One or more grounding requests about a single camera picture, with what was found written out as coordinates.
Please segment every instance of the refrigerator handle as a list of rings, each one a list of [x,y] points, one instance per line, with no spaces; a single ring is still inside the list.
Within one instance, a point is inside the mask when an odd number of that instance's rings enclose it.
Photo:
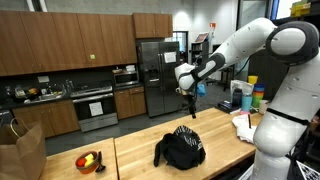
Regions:
[[[164,62],[163,54],[160,54],[160,62]],[[161,66],[161,74],[163,74],[164,72],[163,72],[162,64],[160,64],[160,66]]]
[[[163,86],[162,86],[162,66],[161,66],[161,54],[158,54],[158,63],[159,63],[159,69],[160,69],[160,91],[163,92]]]

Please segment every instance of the wooden countertop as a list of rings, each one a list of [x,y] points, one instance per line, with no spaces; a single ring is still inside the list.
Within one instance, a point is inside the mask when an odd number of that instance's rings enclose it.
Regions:
[[[106,166],[106,170],[100,173],[81,174],[74,163],[81,154],[87,151],[101,151],[102,164]],[[114,139],[106,139],[47,157],[47,163],[40,179],[118,179]]]
[[[196,119],[185,116],[158,126],[115,139],[119,178],[125,179],[210,179],[251,156],[252,144],[236,136],[232,124],[234,115],[215,108],[198,112]],[[252,125],[260,122],[261,115],[251,116]],[[185,125],[194,130],[203,143],[206,159],[198,167],[180,171],[167,166],[161,155],[158,167],[154,167],[156,144],[166,133],[173,133]]]

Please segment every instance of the stainless steel refrigerator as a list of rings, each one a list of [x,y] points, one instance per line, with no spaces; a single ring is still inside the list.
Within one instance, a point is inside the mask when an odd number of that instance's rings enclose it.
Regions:
[[[149,117],[177,111],[182,97],[174,68],[180,63],[178,42],[144,42],[138,46],[139,74],[145,83]]]

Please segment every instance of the lower cabinet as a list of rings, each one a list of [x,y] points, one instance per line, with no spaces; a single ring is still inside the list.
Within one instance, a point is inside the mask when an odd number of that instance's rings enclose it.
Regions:
[[[114,92],[118,119],[146,113],[144,88],[137,87]]]
[[[78,119],[71,100],[58,101],[13,109],[18,123],[26,125],[41,121],[45,137],[51,137],[80,129]]]

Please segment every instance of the kitchen cabinet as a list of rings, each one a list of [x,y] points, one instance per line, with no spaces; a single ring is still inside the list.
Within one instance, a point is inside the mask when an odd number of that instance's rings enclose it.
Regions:
[[[118,119],[124,119],[133,116],[129,90],[114,92],[114,98],[117,107]]]
[[[118,119],[146,113],[143,87],[116,91],[114,95]]]
[[[0,12],[0,34],[0,75],[37,72],[37,63],[19,12]]]
[[[132,17],[100,14],[100,22],[108,61],[113,65],[137,63]]]
[[[133,115],[139,115],[146,113],[146,103],[144,99],[144,88],[137,87],[129,89],[130,100]]]
[[[45,137],[80,129],[71,100],[23,107],[12,111],[19,123],[21,123],[21,120],[27,125],[41,121]]]
[[[112,65],[112,59],[106,56],[99,14],[77,14],[77,17],[89,67]]]
[[[77,14],[52,13],[67,69],[88,67]]]
[[[133,13],[136,38],[172,37],[172,15]]]
[[[65,70],[66,63],[52,14],[48,12],[20,12],[39,72]]]
[[[118,31],[123,64],[137,63],[136,42],[132,16],[118,15]]]

